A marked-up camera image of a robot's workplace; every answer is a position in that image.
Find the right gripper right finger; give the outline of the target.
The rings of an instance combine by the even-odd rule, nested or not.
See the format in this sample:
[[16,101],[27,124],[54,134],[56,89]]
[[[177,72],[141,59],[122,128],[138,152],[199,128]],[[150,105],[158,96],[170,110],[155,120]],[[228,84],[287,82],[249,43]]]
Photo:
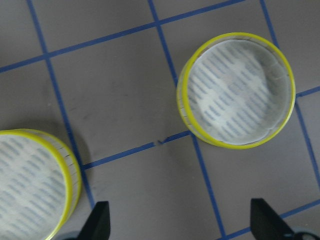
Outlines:
[[250,230],[256,240],[294,238],[294,231],[263,198],[250,200]]

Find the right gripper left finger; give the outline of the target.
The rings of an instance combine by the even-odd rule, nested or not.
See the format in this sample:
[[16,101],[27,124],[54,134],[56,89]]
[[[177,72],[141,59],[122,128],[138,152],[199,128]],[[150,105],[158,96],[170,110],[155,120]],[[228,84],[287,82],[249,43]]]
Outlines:
[[108,240],[111,235],[110,206],[108,201],[99,201],[82,227],[78,240]]

